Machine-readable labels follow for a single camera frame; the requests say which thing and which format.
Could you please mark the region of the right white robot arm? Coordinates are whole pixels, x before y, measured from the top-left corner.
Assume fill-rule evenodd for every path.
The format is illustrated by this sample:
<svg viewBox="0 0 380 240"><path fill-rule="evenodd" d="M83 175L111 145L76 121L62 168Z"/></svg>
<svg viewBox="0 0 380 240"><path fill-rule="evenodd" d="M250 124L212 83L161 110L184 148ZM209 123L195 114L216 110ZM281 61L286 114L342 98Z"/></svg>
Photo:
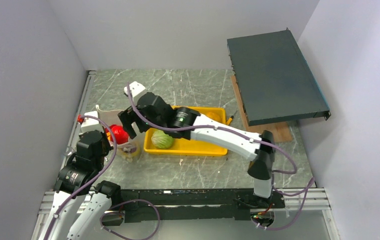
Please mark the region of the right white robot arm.
<svg viewBox="0 0 380 240"><path fill-rule="evenodd" d="M188 107L172 108L162 97L145 90L126 89L124 94L130 107L118 117L132 139L136 137L136 124L141 133L155 128L174 139L203 141L231 150L249 161L247 173L254 179L255 205L264 208L272 202L275 145L271 132L243 131Z"/></svg>

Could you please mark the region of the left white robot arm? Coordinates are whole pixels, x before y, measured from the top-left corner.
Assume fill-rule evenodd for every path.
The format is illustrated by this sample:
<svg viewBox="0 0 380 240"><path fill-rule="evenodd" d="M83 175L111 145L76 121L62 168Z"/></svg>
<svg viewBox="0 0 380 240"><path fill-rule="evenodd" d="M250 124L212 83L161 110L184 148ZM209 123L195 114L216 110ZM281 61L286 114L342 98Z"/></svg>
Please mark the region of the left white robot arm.
<svg viewBox="0 0 380 240"><path fill-rule="evenodd" d="M81 214L77 213L112 149L103 131L92 130L80 136L76 152L58 174L51 210L39 239L84 240L105 211L121 205L121 187L103 180L94 188L87 207Z"/></svg>

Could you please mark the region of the clear dotted zip top bag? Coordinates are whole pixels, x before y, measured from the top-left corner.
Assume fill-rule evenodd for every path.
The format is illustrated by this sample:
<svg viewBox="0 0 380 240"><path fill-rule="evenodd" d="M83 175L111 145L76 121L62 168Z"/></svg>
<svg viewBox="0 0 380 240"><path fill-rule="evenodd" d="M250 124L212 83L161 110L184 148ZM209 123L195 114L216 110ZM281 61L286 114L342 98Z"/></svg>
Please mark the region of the clear dotted zip top bag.
<svg viewBox="0 0 380 240"><path fill-rule="evenodd" d="M101 120L103 120L109 126L112 126L112 130L115 126L122 127L122 122L120 121L118 114L121 110L102 110L98 104L95 105L95 109ZM115 137L117 142L117 155L121 156L127 162L136 162L141 157L141 147L137 140L128 137L127 141L119 140Z"/></svg>

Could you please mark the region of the red bell pepper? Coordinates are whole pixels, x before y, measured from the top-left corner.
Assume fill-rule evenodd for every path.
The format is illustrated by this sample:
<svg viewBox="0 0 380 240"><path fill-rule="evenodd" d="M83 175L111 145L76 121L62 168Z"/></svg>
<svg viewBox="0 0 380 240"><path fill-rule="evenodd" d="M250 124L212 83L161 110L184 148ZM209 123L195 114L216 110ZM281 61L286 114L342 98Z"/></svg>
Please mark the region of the red bell pepper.
<svg viewBox="0 0 380 240"><path fill-rule="evenodd" d="M109 132L110 132L109 129L110 129L111 132L113 133L113 132L115 132L115 128L116 128L116 127L117 127L116 124L112 124L112 125L109 126L109 128L105 128L105 132L106 132L106 133L109 133Z"/></svg>

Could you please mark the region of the red toy tomato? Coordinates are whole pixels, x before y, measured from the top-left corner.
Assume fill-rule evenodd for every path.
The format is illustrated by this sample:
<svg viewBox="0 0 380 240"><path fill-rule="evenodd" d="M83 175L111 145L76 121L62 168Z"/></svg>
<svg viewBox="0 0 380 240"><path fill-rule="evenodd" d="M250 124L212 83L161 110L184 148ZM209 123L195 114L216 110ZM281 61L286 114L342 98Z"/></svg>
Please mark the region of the red toy tomato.
<svg viewBox="0 0 380 240"><path fill-rule="evenodd" d="M127 143L129 140L128 133L123 129L123 126L113 124L110 126L110 129L112 130L113 134L110 135L110 140L113 141L113 139L116 140L116 143L118 145Z"/></svg>

